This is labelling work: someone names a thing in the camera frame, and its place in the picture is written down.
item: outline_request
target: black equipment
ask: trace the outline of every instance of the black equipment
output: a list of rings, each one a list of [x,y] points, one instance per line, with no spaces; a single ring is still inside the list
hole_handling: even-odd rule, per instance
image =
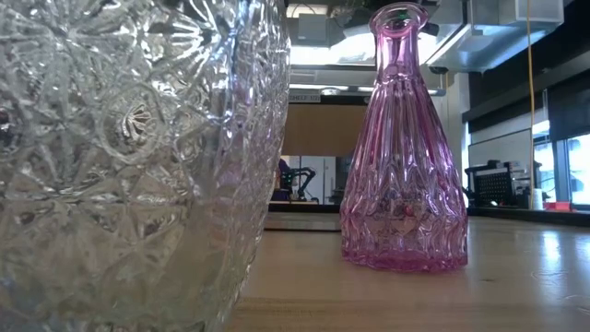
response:
[[[287,172],[283,172],[280,174],[280,187],[281,188],[288,188],[290,190],[290,194],[292,194],[292,187],[293,187],[293,179],[295,177],[300,177],[304,175],[305,176],[305,181],[303,182],[303,184],[301,184],[299,186],[299,189],[297,189],[297,200],[305,202],[307,201],[307,199],[305,198],[305,188],[307,188],[307,185],[310,183],[310,181],[313,179],[313,177],[315,176],[315,171],[309,167],[303,167],[300,169],[290,169]],[[312,197],[311,199],[312,201],[318,202],[319,203],[319,199]]]
[[[518,177],[517,162],[489,160],[487,165],[465,169],[468,178],[464,193],[469,198],[469,206],[474,208],[528,208],[531,195],[530,176]],[[535,178],[541,164],[535,162]]]

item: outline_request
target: sign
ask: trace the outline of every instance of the sign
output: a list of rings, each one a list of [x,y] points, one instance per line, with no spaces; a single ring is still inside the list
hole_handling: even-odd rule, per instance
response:
[[[319,103],[322,97],[319,93],[290,93],[289,103]]]

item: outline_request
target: table surface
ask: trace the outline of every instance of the table surface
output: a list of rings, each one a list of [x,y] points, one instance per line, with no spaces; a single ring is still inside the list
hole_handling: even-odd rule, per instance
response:
[[[337,232],[266,231],[229,331],[590,331],[590,229],[472,218],[469,264],[398,274]]]
[[[337,213],[271,212],[265,220],[266,230],[275,231],[340,231]]]

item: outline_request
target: glass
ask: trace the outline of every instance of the glass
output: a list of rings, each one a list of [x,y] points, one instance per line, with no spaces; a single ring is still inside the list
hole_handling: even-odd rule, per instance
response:
[[[378,74],[341,206],[342,254],[396,271],[467,263],[467,215],[443,128],[419,73],[421,6],[397,3],[371,20]]]
[[[568,139],[572,203],[590,204],[590,134]]]
[[[541,143],[535,145],[535,161],[541,163],[539,168],[541,189],[549,198],[546,202],[556,201],[555,191],[555,166],[553,162],[553,145],[551,142]]]
[[[283,137],[282,4],[0,0],[0,331],[222,328]]]

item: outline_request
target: vase rim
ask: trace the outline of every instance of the vase rim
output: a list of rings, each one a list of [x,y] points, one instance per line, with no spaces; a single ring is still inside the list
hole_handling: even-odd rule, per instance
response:
[[[403,28],[395,30],[385,27],[384,25],[387,23],[387,20],[391,18],[392,14],[401,10],[413,12],[415,17],[410,18],[409,21],[413,21],[416,24],[406,24]],[[369,25],[371,32],[374,35],[383,33],[391,38],[401,38],[407,36],[413,26],[418,26],[419,30],[422,29],[428,22],[428,16],[428,11],[421,5],[410,2],[398,2],[377,10],[377,12],[372,15]]]

